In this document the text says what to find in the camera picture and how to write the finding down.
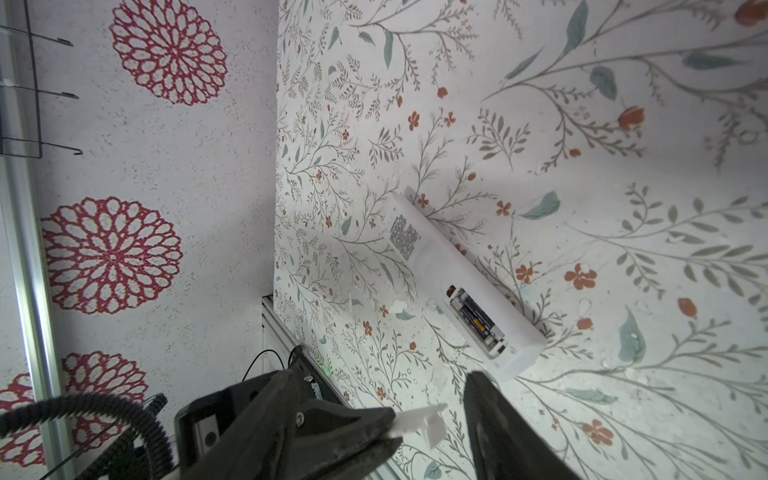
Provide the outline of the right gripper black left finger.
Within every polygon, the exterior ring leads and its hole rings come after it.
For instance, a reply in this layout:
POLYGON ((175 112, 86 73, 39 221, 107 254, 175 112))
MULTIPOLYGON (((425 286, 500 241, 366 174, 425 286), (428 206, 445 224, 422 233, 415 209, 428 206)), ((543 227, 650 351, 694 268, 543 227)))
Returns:
POLYGON ((274 371, 179 412, 183 479, 362 479, 402 438, 390 408, 351 409, 315 396, 301 371, 274 371))

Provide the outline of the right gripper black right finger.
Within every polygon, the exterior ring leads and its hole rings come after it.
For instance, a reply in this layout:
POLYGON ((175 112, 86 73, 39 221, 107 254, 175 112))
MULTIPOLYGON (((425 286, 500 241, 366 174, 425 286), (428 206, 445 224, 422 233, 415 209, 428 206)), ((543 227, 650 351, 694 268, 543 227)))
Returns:
POLYGON ((494 386, 475 371, 467 375, 463 405, 479 479, 576 479, 574 473, 494 386))

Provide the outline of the white remote control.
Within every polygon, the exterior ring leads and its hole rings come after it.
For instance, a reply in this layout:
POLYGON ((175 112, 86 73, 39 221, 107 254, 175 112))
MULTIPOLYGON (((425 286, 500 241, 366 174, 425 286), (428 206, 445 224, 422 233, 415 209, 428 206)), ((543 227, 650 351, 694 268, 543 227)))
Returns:
POLYGON ((505 382, 533 366, 544 335, 407 198, 385 212, 384 238, 484 367, 505 382))

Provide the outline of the white battery compartment cover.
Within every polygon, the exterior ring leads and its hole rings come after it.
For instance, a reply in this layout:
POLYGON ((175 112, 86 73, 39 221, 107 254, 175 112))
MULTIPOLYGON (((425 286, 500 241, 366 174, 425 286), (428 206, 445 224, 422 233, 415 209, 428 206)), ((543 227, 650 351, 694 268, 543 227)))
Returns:
POLYGON ((384 437, 394 439, 419 433, 425 436, 428 447, 433 449, 447 437, 447 427, 441 416, 446 408, 447 404, 441 403, 397 413, 384 437))

